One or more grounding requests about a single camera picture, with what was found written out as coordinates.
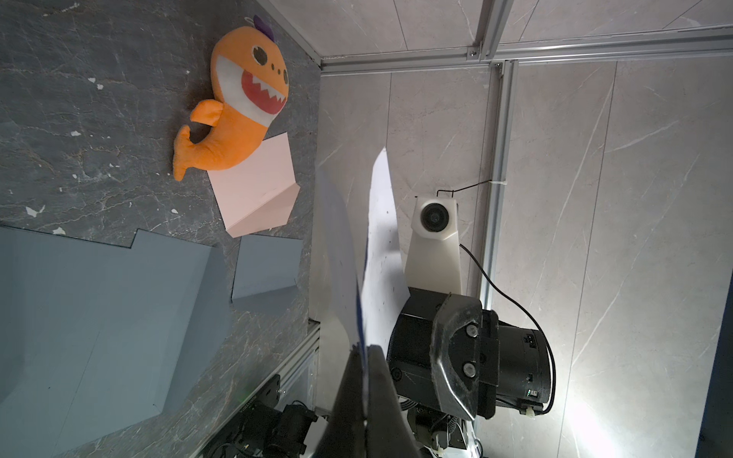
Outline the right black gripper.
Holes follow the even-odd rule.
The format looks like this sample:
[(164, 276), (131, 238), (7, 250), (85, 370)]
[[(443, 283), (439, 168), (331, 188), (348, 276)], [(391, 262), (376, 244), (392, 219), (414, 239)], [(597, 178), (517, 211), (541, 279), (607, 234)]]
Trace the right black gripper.
[(553, 399), (543, 333), (500, 321), (473, 297), (412, 288), (387, 363), (399, 396), (467, 421), (500, 406), (542, 414)]

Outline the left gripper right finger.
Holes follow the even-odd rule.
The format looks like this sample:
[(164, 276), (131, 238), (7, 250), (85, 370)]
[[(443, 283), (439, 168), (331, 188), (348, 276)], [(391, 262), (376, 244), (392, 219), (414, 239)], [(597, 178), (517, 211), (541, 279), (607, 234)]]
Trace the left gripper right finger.
[(366, 457), (419, 457), (383, 349), (370, 345), (366, 353)]

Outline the pink envelope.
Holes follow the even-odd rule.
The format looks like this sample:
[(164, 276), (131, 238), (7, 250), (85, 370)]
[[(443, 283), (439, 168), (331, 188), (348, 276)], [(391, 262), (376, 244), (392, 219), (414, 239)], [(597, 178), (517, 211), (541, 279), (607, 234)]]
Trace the pink envelope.
[(286, 225), (300, 192), (287, 134), (264, 140), (242, 163), (208, 177), (233, 238)]

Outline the grey envelope gold rose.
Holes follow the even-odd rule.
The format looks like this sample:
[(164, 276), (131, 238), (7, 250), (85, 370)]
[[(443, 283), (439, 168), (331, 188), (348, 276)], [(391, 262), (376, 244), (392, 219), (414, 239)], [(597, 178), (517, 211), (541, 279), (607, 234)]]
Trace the grey envelope gold rose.
[(223, 250), (1, 231), (1, 453), (52, 457), (184, 404), (230, 331)]

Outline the grey envelope front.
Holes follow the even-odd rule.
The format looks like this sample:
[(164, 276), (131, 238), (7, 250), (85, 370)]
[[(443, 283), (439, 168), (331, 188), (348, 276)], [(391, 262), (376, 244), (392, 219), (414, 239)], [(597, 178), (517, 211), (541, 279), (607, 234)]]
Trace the grey envelope front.
[(240, 241), (231, 296), (234, 309), (279, 316), (298, 296), (303, 242), (263, 235)]

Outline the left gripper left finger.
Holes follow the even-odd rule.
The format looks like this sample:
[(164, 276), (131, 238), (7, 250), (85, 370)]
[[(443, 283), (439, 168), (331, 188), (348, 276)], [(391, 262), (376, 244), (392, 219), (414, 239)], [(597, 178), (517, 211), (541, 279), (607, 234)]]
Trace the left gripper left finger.
[(363, 354), (353, 347), (339, 386), (328, 425), (320, 439), (314, 457), (365, 457), (366, 417), (364, 414)]

